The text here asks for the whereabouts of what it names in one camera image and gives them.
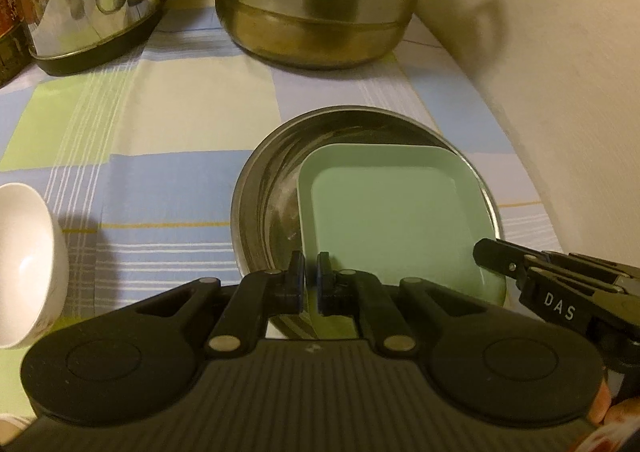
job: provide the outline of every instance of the plaid tablecloth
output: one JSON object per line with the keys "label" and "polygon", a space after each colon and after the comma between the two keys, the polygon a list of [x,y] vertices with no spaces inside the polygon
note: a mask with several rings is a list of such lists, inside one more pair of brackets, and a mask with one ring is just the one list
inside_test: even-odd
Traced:
{"label": "plaid tablecloth", "polygon": [[484,177],[508,240],[559,249],[510,141],[417,18],[382,60],[321,73],[249,57],[213,0],[174,0],[143,49],[65,78],[32,66],[0,89],[0,184],[30,184],[58,218],[70,260],[67,316],[203,275],[236,283],[229,211],[243,164],[282,122],[337,104],[436,129]]}

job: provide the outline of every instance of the green square plate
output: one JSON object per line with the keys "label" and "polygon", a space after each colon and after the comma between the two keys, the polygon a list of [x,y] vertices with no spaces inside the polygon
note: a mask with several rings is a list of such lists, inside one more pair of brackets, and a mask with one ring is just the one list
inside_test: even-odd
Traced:
{"label": "green square plate", "polygon": [[[476,241],[495,238],[480,184],[446,149],[325,145],[302,164],[298,207],[310,270],[319,252],[329,252],[335,270],[364,270],[386,285],[422,277],[504,303],[504,277],[479,268],[472,255]],[[318,336],[345,336],[342,324],[338,334],[325,327],[329,321],[314,313],[314,292],[309,294]]]}

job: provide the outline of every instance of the white bowl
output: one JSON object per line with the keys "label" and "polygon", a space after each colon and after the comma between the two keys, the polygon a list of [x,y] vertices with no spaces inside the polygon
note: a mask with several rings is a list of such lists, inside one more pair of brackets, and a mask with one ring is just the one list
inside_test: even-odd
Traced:
{"label": "white bowl", "polygon": [[29,185],[0,187],[0,349],[24,347],[62,313],[69,279],[65,240]]}

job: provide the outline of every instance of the metal pin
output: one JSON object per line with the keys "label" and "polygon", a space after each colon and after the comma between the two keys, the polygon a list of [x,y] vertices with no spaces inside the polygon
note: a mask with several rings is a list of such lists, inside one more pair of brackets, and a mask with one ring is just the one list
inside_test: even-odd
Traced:
{"label": "metal pin", "polygon": [[209,340],[209,347],[214,351],[228,353],[238,349],[241,343],[240,339],[233,335],[218,335]]}
{"label": "metal pin", "polygon": [[382,343],[389,351],[406,352],[415,347],[415,340],[408,335],[391,335]]}

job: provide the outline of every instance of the wall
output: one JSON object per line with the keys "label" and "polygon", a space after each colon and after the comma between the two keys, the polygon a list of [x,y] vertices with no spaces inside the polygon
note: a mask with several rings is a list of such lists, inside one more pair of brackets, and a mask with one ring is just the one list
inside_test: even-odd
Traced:
{"label": "wall", "polygon": [[640,0],[420,0],[565,251],[640,265]]}

